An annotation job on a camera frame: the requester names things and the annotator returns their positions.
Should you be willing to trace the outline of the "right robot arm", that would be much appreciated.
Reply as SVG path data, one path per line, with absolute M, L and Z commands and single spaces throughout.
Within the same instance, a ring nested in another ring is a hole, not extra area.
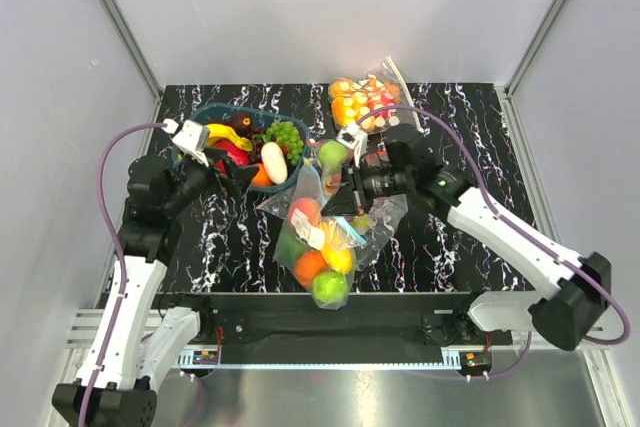
M 465 301 L 454 331 L 466 343 L 488 332 L 535 331 L 549 344 L 574 350 L 611 303 L 611 264 L 594 252 L 583 256 L 526 224 L 459 168 L 439 163 L 426 139 L 401 124 L 383 135 L 386 159 L 366 158 L 367 134 L 356 124 L 336 140 L 352 154 L 326 216 L 368 212 L 374 200 L 398 194 L 443 222 L 474 237 L 514 267 L 531 292 L 484 292 Z

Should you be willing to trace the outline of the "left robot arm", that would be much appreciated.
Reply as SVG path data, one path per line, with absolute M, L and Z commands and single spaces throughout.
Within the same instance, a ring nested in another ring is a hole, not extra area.
M 258 172 L 221 149 L 177 164 L 145 155 L 128 169 L 128 196 L 115 230 L 113 284 L 76 378 L 56 386 L 52 405 L 71 426 L 148 426 L 163 380 L 191 341 L 215 333 L 210 302 L 188 294 L 144 334 L 158 288 L 180 240 L 179 215 L 204 194 L 241 199 Z

